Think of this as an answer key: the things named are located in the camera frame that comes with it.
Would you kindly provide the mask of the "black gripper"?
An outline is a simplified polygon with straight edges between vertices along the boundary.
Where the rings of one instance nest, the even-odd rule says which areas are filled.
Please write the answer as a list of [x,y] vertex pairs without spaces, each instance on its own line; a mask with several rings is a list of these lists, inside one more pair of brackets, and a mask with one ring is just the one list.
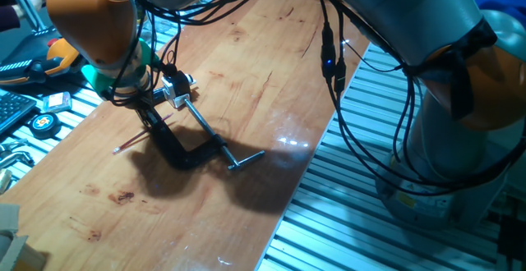
[[142,92],[124,99],[122,105],[125,108],[137,110],[141,122],[149,130],[151,127],[161,128],[164,124],[164,119],[155,109],[158,103],[159,92]]

